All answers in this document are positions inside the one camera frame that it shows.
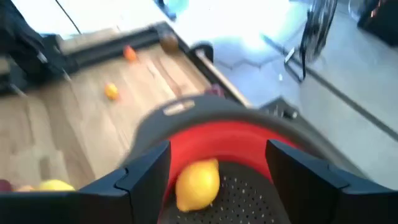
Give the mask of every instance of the black handle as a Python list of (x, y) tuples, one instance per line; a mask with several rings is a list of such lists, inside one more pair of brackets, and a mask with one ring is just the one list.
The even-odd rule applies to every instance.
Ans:
[(214, 49), (209, 42), (200, 42), (192, 46), (190, 49), (191, 54), (196, 54), (198, 50), (202, 50), (205, 53), (206, 58), (214, 63)]
[[(176, 114), (165, 114), (174, 105), (188, 105)], [(247, 110), (245, 107), (218, 96), (187, 96), (162, 105), (148, 114), (137, 128), (135, 144), (131, 149), (129, 161), (139, 156), (146, 148), (163, 140), (168, 134), (204, 121), (210, 116)]]

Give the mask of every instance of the black bag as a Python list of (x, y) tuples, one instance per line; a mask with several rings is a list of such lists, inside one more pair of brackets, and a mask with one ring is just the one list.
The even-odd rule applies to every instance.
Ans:
[(0, 0), (0, 54), (17, 64), (1, 74), (0, 93), (8, 93), (11, 85), (20, 90), (42, 85), (63, 73), (63, 58), (53, 54), (52, 46), (46, 47), (50, 39), (33, 30), (11, 0)]
[(391, 46), (398, 45), (398, 1), (372, 0), (364, 8), (358, 27), (378, 36)]

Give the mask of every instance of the wooden floor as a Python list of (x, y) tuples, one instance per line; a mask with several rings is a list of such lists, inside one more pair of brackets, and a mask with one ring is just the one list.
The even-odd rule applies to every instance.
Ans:
[[(183, 54), (160, 46), (84, 70), (26, 97), (0, 98), (0, 179), (37, 185), (60, 179), (80, 188), (123, 160), (141, 118), (181, 95), (203, 93), (209, 83)], [(106, 83), (121, 98), (109, 101)]]

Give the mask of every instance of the black frame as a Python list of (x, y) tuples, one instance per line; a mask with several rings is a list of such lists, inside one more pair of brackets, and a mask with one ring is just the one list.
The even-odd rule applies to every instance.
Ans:
[(266, 148), (272, 180), (292, 224), (398, 222), (398, 191), (278, 141), (268, 141)]
[[(123, 55), (123, 48), (129, 45), (136, 50), (140, 50), (149, 47), (154, 44), (159, 44), (160, 37), (159, 32), (170, 32), (175, 35), (178, 39), (178, 46), (180, 50), (187, 56), (194, 66), (204, 75), (204, 77), (211, 83), (217, 84), (222, 87), (225, 96), (237, 103), (241, 103), (237, 97), (228, 89), (228, 87), (208, 68), (205, 63), (196, 55), (197, 50), (203, 50), (206, 57), (213, 63), (213, 47), (209, 43), (198, 43), (192, 47), (188, 46), (181, 37), (179, 37), (175, 31), (166, 23), (160, 22), (146, 29), (133, 32), (132, 34), (121, 36), (118, 39), (102, 42), (99, 44), (92, 45), (85, 49), (81, 49), (70, 54), (62, 54), (60, 46), (57, 42), (57, 37), (50, 35), (44, 38), (45, 48), (48, 50), (47, 56), (52, 61), (61, 66), (65, 72), (70, 76), (76, 74), (79, 70), (94, 66), (98, 63), (106, 60), (120, 57)], [(15, 85), (22, 91), (27, 91), (39, 86), (33, 85), (27, 82), (24, 78), (24, 72), (17, 66), (13, 65), (11, 71), (8, 74), (3, 74), (6, 77), (0, 81), (0, 96), (13, 94), (14, 89), (10, 88), (10, 84)], [(63, 80), (62, 74), (51, 74), (51, 77), (46, 83)]]
[(170, 157), (170, 143), (164, 141), (76, 192), (0, 192), (0, 223), (155, 224)]

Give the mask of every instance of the red rim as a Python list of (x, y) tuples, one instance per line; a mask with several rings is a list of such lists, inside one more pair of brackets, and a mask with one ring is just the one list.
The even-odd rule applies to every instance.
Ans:
[(282, 135), (242, 121), (199, 124), (172, 135), (172, 160), (165, 196), (173, 189), (181, 170), (194, 161), (215, 157), (252, 167), (272, 181), (266, 161), (266, 142), (275, 139), (295, 145)]

